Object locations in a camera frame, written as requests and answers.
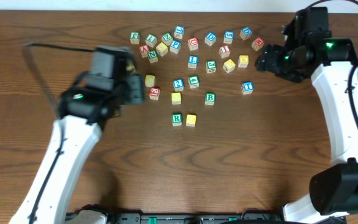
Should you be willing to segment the green R block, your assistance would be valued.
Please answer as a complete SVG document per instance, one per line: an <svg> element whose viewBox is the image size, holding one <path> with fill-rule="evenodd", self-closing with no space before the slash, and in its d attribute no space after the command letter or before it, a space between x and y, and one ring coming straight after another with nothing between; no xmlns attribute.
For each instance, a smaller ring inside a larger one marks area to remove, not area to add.
<svg viewBox="0 0 358 224"><path fill-rule="evenodd" d="M172 114L172 126L181 126L181 125L182 125L181 113Z"/></svg>

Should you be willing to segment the yellow O block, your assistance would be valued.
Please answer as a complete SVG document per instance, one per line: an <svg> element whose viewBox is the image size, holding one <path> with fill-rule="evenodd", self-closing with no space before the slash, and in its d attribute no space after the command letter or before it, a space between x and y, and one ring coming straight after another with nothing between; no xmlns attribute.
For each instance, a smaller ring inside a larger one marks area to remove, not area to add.
<svg viewBox="0 0 358 224"><path fill-rule="evenodd" d="M187 114L187 116L186 116L186 126L195 127L196 119L197 119L197 115L195 115L195 114Z"/></svg>

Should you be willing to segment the green B block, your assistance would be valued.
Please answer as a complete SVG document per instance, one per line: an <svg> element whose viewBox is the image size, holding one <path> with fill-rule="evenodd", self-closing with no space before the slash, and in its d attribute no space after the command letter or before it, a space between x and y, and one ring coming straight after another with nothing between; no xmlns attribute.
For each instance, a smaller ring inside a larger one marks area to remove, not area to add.
<svg viewBox="0 0 358 224"><path fill-rule="evenodd" d="M213 106L216 101L216 94L207 92L205 94L205 105Z"/></svg>

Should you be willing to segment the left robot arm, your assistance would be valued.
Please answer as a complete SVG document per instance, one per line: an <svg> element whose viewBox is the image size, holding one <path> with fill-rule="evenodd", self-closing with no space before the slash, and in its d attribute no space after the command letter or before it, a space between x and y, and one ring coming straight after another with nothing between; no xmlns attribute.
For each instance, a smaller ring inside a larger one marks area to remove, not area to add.
<svg viewBox="0 0 358 224"><path fill-rule="evenodd" d="M100 45L91 69L81 72L56 99L41 76L30 48L25 62L48 99L56 119L35 179L11 223L111 223L113 215L93 205L76 214L67 212L82 168L99 142L106 122L121 115L122 105L142 104L144 76L137 74L128 47Z"/></svg>

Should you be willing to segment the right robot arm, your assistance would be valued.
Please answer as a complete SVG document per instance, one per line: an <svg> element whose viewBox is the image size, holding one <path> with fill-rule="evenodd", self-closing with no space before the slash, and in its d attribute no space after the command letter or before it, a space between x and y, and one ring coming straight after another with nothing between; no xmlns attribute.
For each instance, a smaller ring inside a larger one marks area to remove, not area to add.
<svg viewBox="0 0 358 224"><path fill-rule="evenodd" d="M334 38L328 10L317 1L284 26L284 45L266 45L260 72L294 83L310 79L328 127L331 167L314 175L308 193L282 209L287 223L338 222L358 214L358 56L348 38Z"/></svg>

